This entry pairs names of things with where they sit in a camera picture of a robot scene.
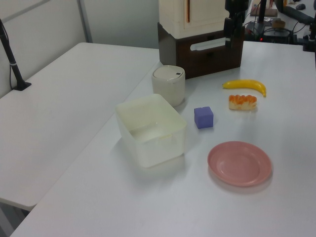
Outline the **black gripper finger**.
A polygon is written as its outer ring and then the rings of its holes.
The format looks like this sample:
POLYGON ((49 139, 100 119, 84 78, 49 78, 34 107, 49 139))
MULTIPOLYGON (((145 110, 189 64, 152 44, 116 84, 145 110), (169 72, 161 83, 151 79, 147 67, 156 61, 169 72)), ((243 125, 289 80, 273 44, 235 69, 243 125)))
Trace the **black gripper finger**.
POLYGON ((237 12, 233 14, 233 34, 232 39, 237 39, 241 35, 242 26, 244 23, 244 12, 237 12))
POLYGON ((224 37, 225 46, 230 48, 232 46, 232 34, 233 34, 233 20, 231 18, 225 18, 224 21, 224 37))

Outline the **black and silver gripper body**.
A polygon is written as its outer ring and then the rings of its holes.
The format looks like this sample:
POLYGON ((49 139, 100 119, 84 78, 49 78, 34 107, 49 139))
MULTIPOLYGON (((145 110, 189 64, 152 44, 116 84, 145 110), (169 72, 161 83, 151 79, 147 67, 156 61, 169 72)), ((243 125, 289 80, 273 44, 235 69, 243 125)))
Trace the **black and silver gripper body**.
POLYGON ((243 12, 248 10, 249 0, 225 0, 225 9, 228 12, 243 12))

